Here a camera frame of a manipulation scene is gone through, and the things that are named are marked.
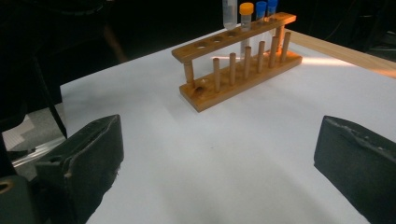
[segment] wooden test tube rack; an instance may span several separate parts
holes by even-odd
[[[250,31],[242,32],[236,27],[172,50],[172,55],[184,64],[187,79],[187,83],[179,87],[180,93],[201,112],[297,66],[303,57],[288,51],[290,33],[284,32],[285,25],[295,20],[295,15],[279,12],[273,21],[254,21]],[[276,29],[276,35],[270,52],[264,53],[263,41],[258,46],[259,53],[254,56],[250,55],[251,47],[247,46],[243,61],[237,62],[235,53],[231,52],[230,66],[220,69],[219,59],[214,58],[214,72],[194,79],[192,60],[273,29]]]

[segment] table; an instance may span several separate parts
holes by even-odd
[[[394,78],[290,43],[301,65],[198,113],[178,91],[176,47],[61,87],[69,136],[121,117],[125,159],[89,223],[368,223],[314,152],[325,115],[396,141]],[[196,77],[211,72],[208,57]]]

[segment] dark background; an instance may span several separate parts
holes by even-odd
[[[279,0],[277,11],[297,15],[288,29],[363,52],[381,44],[387,32],[396,33],[394,0]],[[128,60],[223,29],[220,0],[116,0],[107,22]],[[60,103],[60,85],[119,63],[108,41],[98,37],[42,66],[54,101]],[[45,107],[39,101],[32,108]]]

